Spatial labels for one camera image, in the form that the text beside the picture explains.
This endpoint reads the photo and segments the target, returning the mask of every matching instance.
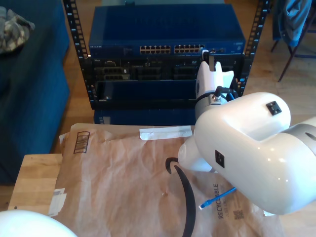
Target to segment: barcode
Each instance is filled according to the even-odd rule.
[[[233,213],[234,213],[235,220],[244,219],[242,210],[233,211]]]
[[[75,145],[75,153],[87,153],[90,132],[79,132]]]

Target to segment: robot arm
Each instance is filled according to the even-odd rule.
[[[179,150],[184,168],[215,169],[273,214],[316,199],[316,117],[289,128],[287,104],[264,92],[210,103],[200,114],[194,135]]]

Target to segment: white label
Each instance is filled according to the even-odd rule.
[[[159,140],[192,136],[191,126],[140,129],[142,140]]]
[[[67,194],[64,193],[65,189],[55,189],[54,196],[51,200],[48,216],[57,216],[64,206]]]

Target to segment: amazon logo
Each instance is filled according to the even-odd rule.
[[[172,162],[179,162],[178,158],[167,158],[166,159],[166,170],[168,171],[169,174],[171,174],[171,163]],[[197,214],[197,210],[196,210],[196,201],[194,198],[194,193],[191,187],[191,184],[188,180],[188,178],[186,177],[186,175],[184,174],[184,172],[180,169],[179,166],[174,165],[174,168],[176,169],[182,186],[183,186],[183,190],[184,190],[184,195],[186,198],[186,208],[187,208],[187,215],[186,215],[186,223],[184,226],[184,230],[183,230],[183,234],[182,237],[191,237],[192,233],[193,233],[193,229],[194,229],[194,224],[196,222],[196,214]]]

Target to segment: qr code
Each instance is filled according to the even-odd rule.
[[[233,211],[235,220],[244,219],[242,210]]]

